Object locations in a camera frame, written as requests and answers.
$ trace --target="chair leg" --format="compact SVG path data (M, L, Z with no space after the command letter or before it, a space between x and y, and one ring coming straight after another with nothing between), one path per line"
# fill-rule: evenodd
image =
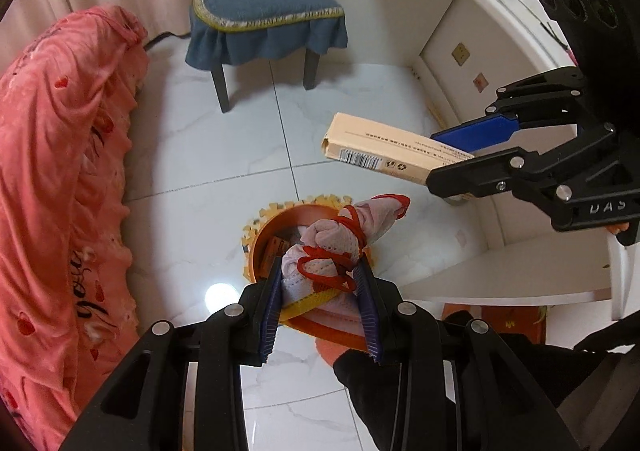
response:
M320 55L313 50L306 50L305 53L305 75L302 78L302 86L305 90L316 88L316 72L318 72L318 62Z
M216 94L218 94L218 101L220 101L220 109L223 114L226 114L231 109L231 106L229 106L229 95L226 93L225 73L222 70L222 63L213 63L211 76L216 87Z

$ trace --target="hand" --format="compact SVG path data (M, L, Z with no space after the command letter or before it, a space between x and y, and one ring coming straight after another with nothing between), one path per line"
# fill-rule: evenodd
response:
M625 222L623 224L607 225L607 227L605 228L607 231L609 231L609 233L615 236L619 234L620 231L626 231L629 228L629 222Z
M325 341L319 337L316 338L316 350L322 357L325 363L333 367L335 360L340 357L344 352L348 350L346 346L339 345L338 343L332 343L331 341Z

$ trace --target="barcode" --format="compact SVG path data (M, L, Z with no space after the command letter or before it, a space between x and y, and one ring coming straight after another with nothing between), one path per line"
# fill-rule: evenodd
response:
M367 170L377 170L382 159L374 155L362 154L361 152L354 152L353 150L345 150L342 148L340 150L340 162L353 164L360 168L367 168Z

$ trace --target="pink cloth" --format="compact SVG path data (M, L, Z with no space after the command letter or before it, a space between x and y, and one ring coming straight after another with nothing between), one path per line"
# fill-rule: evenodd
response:
M0 78L0 397L42 451L138 339L120 222L145 37L119 7L75 12Z
M380 195L353 205L358 223L371 245L386 233L397 219L402 218L409 207L409 197L404 195ZM352 218L347 208L340 209L339 216ZM355 265L361 256L356 235L348 227L334 220L318 220L302 235L301 243L293 245L282 257L282 307L300 301L314 293L313 281L300 274L298 260L306 256L304 245L320 247L331 253L348 253ZM303 269L312 274L334 276L338 274L332 259L313 259ZM338 296L302 314L302 317L341 332L364 336L356 297L350 292Z

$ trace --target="red string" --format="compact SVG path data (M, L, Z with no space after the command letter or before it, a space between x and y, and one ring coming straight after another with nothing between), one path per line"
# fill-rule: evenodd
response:
M374 196L374 198L395 198L401 204L400 212L396 219L401 219L405 213L407 208L409 207L409 197L404 195L378 195ZM352 205L346 205L344 207L347 209L351 218L348 216L338 215L333 220L335 220L338 224L344 225L348 230L350 230L353 235L358 240L358 259L362 256L362 250L367 245L367 237L362 230L362 226L360 225L360 219L358 218L358 213L356 209ZM347 271L351 271L354 267L354 264L351 263L351 254L350 253L332 253L331 251L327 251L321 247L310 247L309 245L305 245L303 248L308 256L302 256L298 259L296 264L296 268L298 272L302 274L304 277L308 277L314 281L314 290L319 292L321 290L326 290L327 288L337 288L343 292L353 292L356 290L355 281L351 276L347 274ZM335 264L335 268L338 271L337 275L333 276L325 276L320 274L314 274L312 272L305 271L305 264L313 261L314 259L331 259Z
M409 209L409 204L411 203L411 199L408 196L404 196L404 195L378 195L378 196L374 196L372 200L374 198L395 198L396 200L398 200L398 202L401 205L401 209L400 209L400 212L398 213L398 216L396 217L396 220L399 220L404 215L406 215L406 210Z

